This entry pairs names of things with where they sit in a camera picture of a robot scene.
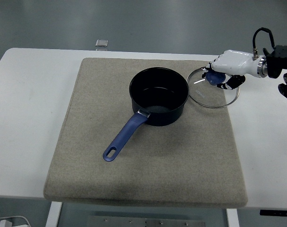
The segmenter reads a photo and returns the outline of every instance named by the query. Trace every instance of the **lid metal rim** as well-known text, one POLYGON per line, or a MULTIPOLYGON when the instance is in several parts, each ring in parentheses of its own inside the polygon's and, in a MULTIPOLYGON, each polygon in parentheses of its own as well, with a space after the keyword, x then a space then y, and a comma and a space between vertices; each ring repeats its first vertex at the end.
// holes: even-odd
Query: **lid metal rim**
MULTIPOLYGON (((199 68, 199 69, 194 70, 193 72, 191 72, 190 75, 189 75, 188 78, 187 78, 187 83, 189 84, 189 81, 190 81, 191 77, 192 77, 194 74, 196 74, 196 73, 198 73, 198 72, 204 70, 204 68, 205 68, 205 67, 202 67, 202 68, 199 68)), ((202 104, 202 103, 196 101, 196 100, 191 96, 191 93, 190 93, 190 92, 189 92, 189 96, 191 97, 191 99, 192 99, 194 102, 198 103, 198 104, 201 105, 201 106, 204 106, 204 107, 207 107, 207 108, 211 108, 211 109, 219 109, 219 108, 227 107, 227 106, 231 105, 233 102, 235 102, 235 101, 237 100, 238 96, 239 96, 239 91, 240 91, 240 89, 239 89, 239 87, 237 87, 237 88, 236 88, 236 96, 235 96, 235 98, 234 98, 230 103, 227 103, 226 105, 221 105, 221 106, 209 106, 209 105, 202 104)))

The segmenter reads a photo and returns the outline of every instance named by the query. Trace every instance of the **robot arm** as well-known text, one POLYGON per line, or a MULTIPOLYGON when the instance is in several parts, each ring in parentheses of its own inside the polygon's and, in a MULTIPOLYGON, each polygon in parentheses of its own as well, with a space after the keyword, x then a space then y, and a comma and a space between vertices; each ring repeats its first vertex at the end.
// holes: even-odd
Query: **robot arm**
POLYGON ((224 73, 231 77, 227 82, 217 84, 219 88, 230 90, 245 82, 245 74, 258 78, 264 78, 268 75, 265 56, 259 56, 253 60, 251 53, 232 50, 225 51, 214 61, 208 63, 205 67, 204 76, 208 79, 208 74, 214 75, 214 72, 224 73))
MULTIPOLYGON (((204 69, 203 77, 211 85, 216 85, 222 89, 234 89, 245 82, 245 74, 258 78, 269 76, 276 79, 281 74, 282 69, 287 69, 287 46, 274 46, 272 32, 267 28, 260 28, 253 36, 253 54, 232 50, 225 51, 214 61, 208 63, 204 69), (259 31, 269 33, 274 49, 272 53, 264 48, 264 55, 257 55, 255 37, 259 31), (226 75, 230 79, 223 83, 226 75)), ((286 84, 280 84, 278 89, 287 98, 287 73, 284 75, 284 81, 286 84)))

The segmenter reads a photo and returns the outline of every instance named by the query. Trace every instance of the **white robotic hand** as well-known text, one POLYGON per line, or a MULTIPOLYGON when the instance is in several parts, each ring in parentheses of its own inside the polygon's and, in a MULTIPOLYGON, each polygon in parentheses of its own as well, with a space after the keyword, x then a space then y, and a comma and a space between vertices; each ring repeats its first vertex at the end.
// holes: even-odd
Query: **white robotic hand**
POLYGON ((258 78, 266 77, 268 74, 265 59, 263 55, 254 58, 251 53, 228 50, 208 63, 203 77, 208 80, 208 74, 212 74, 211 78, 222 77, 219 73, 227 74, 231 78, 226 83, 217 83, 217 87, 231 90, 245 81, 245 74, 258 78))

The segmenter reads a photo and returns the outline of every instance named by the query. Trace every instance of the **handle hole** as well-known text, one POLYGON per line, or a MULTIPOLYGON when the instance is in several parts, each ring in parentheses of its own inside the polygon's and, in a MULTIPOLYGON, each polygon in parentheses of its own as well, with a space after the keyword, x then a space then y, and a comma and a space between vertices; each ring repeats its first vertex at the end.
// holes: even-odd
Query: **handle hole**
POLYGON ((107 153, 107 157, 112 157, 115 154, 116 147, 111 147, 109 152, 107 153))

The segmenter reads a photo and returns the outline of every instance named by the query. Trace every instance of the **floor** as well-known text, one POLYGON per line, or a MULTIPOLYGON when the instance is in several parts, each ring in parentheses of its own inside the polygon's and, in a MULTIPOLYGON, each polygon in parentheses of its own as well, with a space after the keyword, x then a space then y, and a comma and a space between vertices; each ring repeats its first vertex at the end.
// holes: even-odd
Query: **floor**
MULTIPOLYGON (((287 45, 287 0, 0 0, 0 59, 13 47, 95 50, 97 39, 109 40, 109 51, 214 55, 228 49, 251 52, 253 34, 260 27, 272 30, 275 44, 287 45)), ((267 34, 260 33, 256 44, 260 52, 264 47, 271 50, 267 34)), ((0 198, 0 216, 24 213, 32 226, 45 226, 49 206, 47 201, 0 198)), ((68 226, 72 217, 86 217, 98 209, 64 204, 59 226, 68 226)), ((105 213, 122 212, 102 209, 105 213)), ((189 212, 188 218, 194 218, 195 212, 204 213, 165 210, 169 215, 189 212)), ((159 210, 137 212, 161 214, 159 210)), ((222 210, 214 211, 214 220, 218 217, 225 226, 222 210)), ((239 219, 241 227, 287 226, 287 218, 261 217, 258 209, 239 210, 239 219)))

